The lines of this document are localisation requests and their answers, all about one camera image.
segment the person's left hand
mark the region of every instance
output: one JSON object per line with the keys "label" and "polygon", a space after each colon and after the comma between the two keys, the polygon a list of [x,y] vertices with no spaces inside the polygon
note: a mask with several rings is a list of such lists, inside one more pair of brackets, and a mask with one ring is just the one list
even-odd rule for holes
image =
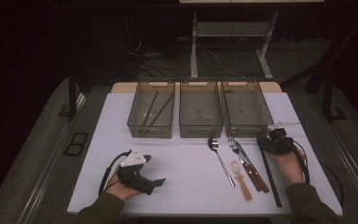
{"label": "person's left hand", "polygon": [[127,186],[123,185],[119,180],[117,176],[117,170],[120,165],[117,166],[115,173],[112,175],[112,177],[107,181],[107,189],[104,191],[106,193],[110,193],[121,199],[123,202],[127,201],[130,197],[134,195],[141,194],[142,192],[128,188]]}

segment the person's right hand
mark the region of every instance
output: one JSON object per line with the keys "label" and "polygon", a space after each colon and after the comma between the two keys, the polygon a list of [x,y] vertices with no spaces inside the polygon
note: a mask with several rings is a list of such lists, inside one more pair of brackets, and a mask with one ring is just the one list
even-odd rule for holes
{"label": "person's right hand", "polygon": [[267,152],[267,154],[269,154],[270,157],[276,161],[282,175],[290,185],[296,183],[305,183],[303,170],[301,169],[298,158],[293,151],[284,155],[275,155],[269,152]]}
{"label": "person's right hand", "polygon": [[141,194],[142,192],[140,192],[136,189],[129,188],[129,187],[125,186],[124,184],[122,184],[118,180],[117,170],[118,170],[119,166],[120,165],[117,166],[115,173],[108,180],[108,182],[106,184],[106,186],[108,186],[108,187],[104,192],[113,194],[113,195],[117,196],[119,199],[121,199],[121,201],[125,202],[130,197],[137,195],[137,194]]}

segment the table surface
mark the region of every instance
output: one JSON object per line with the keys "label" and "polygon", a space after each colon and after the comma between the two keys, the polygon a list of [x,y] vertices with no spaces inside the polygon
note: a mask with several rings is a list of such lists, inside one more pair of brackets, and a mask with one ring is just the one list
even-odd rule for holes
{"label": "table surface", "polygon": [[[298,117],[286,93],[273,82],[261,82],[268,108],[275,122],[298,122]],[[83,167],[80,171],[69,213],[77,213],[91,205],[98,197],[98,189],[106,167],[121,152],[139,148],[152,156],[141,170],[150,180],[167,178],[164,185],[155,188],[151,195],[137,195],[126,201],[122,217],[275,217],[291,213],[284,194],[287,183],[268,157],[268,164],[282,201],[277,207],[272,192],[256,191],[248,175],[244,181],[253,195],[246,202],[237,187],[232,188],[223,168],[203,138],[180,138],[179,92],[175,94],[171,139],[132,138],[127,126],[136,83],[117,83],[108,94],[103,111],[92,137]],[[306,151],[309,159],[310,183],[317,189],[322,201],[338,215],[342,208],[318,162],[301,125],[287,128],[287,136],[293,137]],[[267,172],[259,147],[252,138],[237,138],[251,161],[270,188]],[[226,134],[218,138],[219,154],[230,172],[237,156],[229,149]]]}

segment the clear plastic bin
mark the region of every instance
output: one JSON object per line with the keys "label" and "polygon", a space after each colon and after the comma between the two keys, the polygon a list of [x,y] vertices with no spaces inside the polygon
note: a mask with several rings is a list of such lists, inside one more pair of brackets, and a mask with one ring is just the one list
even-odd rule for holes
{"label": "clear plastic bin", "polygon": [[217,79],[182,78],[179,125],[182,138],[220,137],[223,129]]}
{"label": "clear plastic bin", "polygon": [[172,138],[174,78],[138,81],[127,125],[132,137]]}
{"label": "clear plastic bin", "polygon": [[227,136],[267,136],[273,120],[257,81],[222,80],[220,97]]}

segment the green sleeve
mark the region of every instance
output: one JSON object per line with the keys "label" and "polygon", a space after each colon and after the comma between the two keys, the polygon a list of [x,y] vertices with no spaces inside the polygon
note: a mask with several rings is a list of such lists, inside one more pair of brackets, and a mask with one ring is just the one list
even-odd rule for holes
{"label": "green sleeve", "polygon": [[322,203],[312,185],[293,184],[286,189],[286,195],[292,208],[291,223],[344,223]]}
{"label": "green sleeve", "polygon": [[102,193],[90,207],[83,208],[76,216],[76,224],[111,224],[117,223],[118,214],[124,207],[124,202],[118,197]]}

